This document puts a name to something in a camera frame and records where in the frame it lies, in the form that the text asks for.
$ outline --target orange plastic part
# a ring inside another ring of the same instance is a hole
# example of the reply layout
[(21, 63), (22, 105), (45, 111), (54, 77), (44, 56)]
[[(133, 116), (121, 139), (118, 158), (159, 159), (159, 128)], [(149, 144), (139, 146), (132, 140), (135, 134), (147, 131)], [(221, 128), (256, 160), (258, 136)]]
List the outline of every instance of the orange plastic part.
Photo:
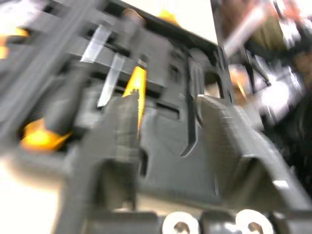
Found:
[(137, 129), (140, 130), (141, 121), (144, 113), (145, 106), (145, 89), (146, 89), (146, 70), (136, 66), (131, 78), (127, 84), (126, 90), (123, 93), (123, 97), (131, 95), (132, 93), (138, 93), (138, 124)]
[(165, 21), (168, 21), (174, 25), (180, 26), (176, 20), (175, 14), (170, 13), (169, 11), (167, 11), (164, 8), (160, 11), (160, 14), (158, 17), (165, 20)]
[(0, 59), (6, 59), (9, 54), (9, 49), (6, 47), (6, 40), (10, 36), (28, 37), (29, 34), (26, 30), (15, 28), (0, 34)]
[(24, 130), (21, 146), (31, 151), (55, 151), (62, 146), (71, 133), (60, 136), (44, 128), (44, 120), (28, 124)]

